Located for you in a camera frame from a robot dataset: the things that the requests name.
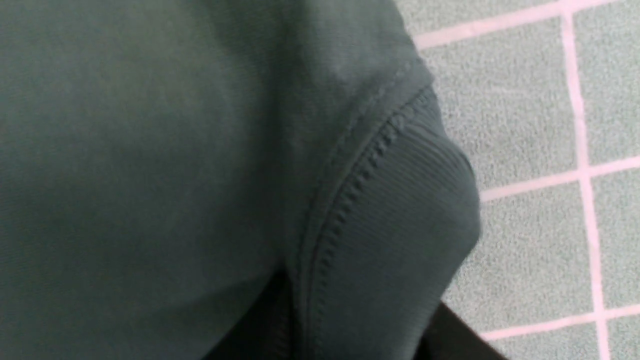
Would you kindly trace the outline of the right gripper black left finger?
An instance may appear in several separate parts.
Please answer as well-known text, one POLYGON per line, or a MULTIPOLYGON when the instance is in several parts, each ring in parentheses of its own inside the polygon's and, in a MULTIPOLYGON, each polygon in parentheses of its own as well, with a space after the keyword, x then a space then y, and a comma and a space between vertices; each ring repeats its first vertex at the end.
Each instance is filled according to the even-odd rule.
POLYGON ((294 360, 296 332, 292 285, 276 273, 249 311, 205 356, 206 360, 294 360))

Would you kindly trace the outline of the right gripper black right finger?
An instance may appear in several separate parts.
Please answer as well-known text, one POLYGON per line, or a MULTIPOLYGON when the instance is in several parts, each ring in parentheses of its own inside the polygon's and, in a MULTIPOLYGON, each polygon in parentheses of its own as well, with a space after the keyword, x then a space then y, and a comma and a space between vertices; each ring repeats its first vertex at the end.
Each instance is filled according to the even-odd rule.
POLYGON ((419 360, 505 360, 443 301, 439 303, 417 349, 419 360))

